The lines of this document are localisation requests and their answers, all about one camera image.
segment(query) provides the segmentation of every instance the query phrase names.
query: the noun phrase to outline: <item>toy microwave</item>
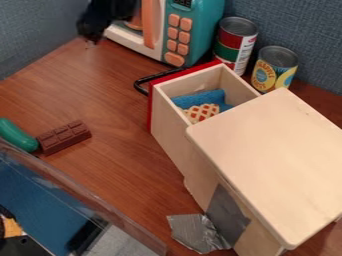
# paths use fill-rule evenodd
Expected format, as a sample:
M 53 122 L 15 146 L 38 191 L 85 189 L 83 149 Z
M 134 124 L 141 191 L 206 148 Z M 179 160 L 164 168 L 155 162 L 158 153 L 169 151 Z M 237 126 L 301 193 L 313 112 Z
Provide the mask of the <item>toy microwave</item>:
M 225 0 L 142 0 L 131 24 L 113 23 L 105 36 L 177 67 L 194 65 L 211 47 Z

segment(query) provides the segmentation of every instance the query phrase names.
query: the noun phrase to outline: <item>tin can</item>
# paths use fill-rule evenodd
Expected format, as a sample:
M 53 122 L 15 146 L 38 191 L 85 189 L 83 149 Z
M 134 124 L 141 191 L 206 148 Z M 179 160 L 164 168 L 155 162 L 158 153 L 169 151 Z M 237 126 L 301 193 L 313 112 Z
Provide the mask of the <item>tin can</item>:
M 298 56 L 281 46 L 266 46 L 259 52 L 252 85 L 260 92 L 289 88 L 298 68 Z
M 215 57 L 226 63 L 239 76 L 243 75 L 257 35 L 258 28 L 250 20 L 241 17 L 222 19 L 214 47 Z

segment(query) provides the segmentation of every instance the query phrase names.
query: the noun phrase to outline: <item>chocolate bar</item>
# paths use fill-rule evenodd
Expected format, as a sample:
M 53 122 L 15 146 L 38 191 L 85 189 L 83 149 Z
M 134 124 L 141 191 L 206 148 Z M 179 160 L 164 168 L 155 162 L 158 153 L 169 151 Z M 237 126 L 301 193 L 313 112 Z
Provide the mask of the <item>chocolate bar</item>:
M 89 139 L 91 133 L 80 120 L 74 121 L 37 137 L 44 155 L 49 156 L 83 140 Z

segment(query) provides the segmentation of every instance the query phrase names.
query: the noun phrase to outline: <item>green toy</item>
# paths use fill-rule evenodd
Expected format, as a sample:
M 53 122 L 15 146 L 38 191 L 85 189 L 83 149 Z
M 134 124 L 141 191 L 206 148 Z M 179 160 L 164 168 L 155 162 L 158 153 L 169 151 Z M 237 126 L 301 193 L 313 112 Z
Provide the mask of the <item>green toy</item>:
M 35 151 L 39 146 L 35 138 L 22 131 L 7 118 L 0 118 L 0 137 L 27 152 Z

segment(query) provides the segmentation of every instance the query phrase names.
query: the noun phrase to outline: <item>open wooden box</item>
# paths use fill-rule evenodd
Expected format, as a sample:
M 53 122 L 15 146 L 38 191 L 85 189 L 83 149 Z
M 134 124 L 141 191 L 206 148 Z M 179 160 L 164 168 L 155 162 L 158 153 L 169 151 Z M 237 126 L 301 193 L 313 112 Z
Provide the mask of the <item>open wooden box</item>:
M 235 107 L 261 96 L 226 65 L 220 62 L 205 64 L 151 83 L 150 131 L 183 174 L 185 187 L 203 211 L 208 209 L 218 184 L 222 184 L 245 216 L 252 220 L 234 247 L 239 255 L 278 255 L 283 251 L 279 242 L 248 210 L 215 167 L 186 138 L 186 129 L 193 124 L 171 101 L 173 97 L 214 89 L 225 90 L 226 103 Z
M 171 101 L 217 88 L 235 107 L 195 125 Z M 261 96 L 216 62 L 150 92 L 150 131 L 196 202 L 207 211 L 220 184 L 251 220 L 238 255 L 281 255 L 342 214 L 341 130 L 287 89 Z

